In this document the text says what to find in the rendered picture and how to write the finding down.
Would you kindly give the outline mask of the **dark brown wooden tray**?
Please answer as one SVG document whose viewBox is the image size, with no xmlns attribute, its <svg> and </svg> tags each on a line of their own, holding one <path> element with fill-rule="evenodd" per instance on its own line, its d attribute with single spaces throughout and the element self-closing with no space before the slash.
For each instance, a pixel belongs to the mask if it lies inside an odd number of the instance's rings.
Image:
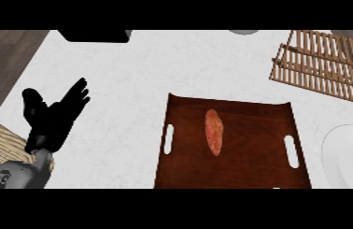
<svg viewBox="0 0 353 229">
<path fill-rule="evenodd" d="M 205 113 L 214 109 L 223 123 L 220 154 L 211 153 Z M 174 127 L 171 151 L 158 156 L 158 188 L 309 189 L 304 159 L 291 166 L 284 138 L 300 143 L 292 108 L 168 96 L 164 124 Z"/>
</svg>

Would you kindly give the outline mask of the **grey round object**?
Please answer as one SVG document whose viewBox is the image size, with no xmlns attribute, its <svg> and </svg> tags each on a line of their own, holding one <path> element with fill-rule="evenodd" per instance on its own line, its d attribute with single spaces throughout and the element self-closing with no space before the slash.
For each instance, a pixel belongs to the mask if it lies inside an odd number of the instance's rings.
<svg viewBox="0 0 353 229">
<path fill-rule="evenodd" d="M 229 30 L 233 34 L 242 35 L 242 36 L 250 36 L 254 34 L 258 30 Z"/>
</svg>

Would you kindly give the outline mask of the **pale wooden board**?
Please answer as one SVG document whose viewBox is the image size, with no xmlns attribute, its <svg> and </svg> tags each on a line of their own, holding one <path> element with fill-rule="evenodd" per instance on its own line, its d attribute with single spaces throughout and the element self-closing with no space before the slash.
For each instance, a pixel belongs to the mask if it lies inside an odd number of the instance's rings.
<svg viewBox="0 0 353 229">
<path fill-rule="evenodd" d="M 0 124 L 0 164 L 6 161 L 34 162 L 34 156 L 25 152 L 27 140 Z"/>
</svg>

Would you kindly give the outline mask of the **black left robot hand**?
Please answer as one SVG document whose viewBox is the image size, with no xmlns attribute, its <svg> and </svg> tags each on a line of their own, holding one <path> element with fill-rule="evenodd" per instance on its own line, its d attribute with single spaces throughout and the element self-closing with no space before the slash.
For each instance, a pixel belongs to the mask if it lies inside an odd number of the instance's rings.
<svg viewBox="0 0 353 229">
<path fill-rule="evenodd" d="M 72 124 L 90 102 L 87 80 L 81 78 L 69 88 L 62 100 L 47 106 L 41 94 L 32 88 L 22 91 L 24 117 L 31 126 L 25 152 L 46 149 L 58 152 Z"/>
</svg>

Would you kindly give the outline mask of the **white plate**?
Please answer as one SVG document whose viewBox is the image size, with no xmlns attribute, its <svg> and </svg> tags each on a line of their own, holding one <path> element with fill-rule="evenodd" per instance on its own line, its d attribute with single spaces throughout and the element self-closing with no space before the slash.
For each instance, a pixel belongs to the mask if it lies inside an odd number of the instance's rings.
<svg viewBox="0 0 353 229">
<path fill-rule="evenodd" d="M 325 135 L 322 167 L 331 187 L 353 189 L 353 124 L 337 126 Z"/>
</svg>

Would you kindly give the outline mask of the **black appliance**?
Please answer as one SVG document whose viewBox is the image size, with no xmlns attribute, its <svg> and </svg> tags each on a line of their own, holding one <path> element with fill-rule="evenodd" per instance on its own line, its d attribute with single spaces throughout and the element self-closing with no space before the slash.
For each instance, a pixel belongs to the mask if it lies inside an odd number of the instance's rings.
<svg viewBox="0 0 353 229">
<path fill-rule="evenodd" d="M 131 30 L 59 30 L 71 42 L 127 43 Z"/>
</svg>

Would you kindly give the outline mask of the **wooden slatted tiered shelf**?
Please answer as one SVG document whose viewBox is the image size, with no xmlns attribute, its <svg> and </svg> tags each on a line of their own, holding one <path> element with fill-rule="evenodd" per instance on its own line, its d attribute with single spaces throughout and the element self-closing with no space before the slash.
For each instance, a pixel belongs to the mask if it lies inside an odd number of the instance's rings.
<svg viewBox="0 0 353 229">
<path fill-rule="evenodd" d="M 353 102 L 353 38 L 292 30 L 269 79 Z"/>
</svg>

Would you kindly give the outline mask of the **orange-red bell pepper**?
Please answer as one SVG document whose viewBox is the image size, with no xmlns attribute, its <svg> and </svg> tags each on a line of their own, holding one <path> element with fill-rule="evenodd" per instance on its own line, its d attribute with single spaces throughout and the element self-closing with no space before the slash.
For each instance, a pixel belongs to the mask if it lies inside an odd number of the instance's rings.
<svg viewBox="0 0 353 229">
<path fill-rule="evenodd" d="M 214 109 L 208 109 L 205 113 L 205 137 L 211 153 L 219 156 L 221 150 L 223 123 Z"/>
</svg>

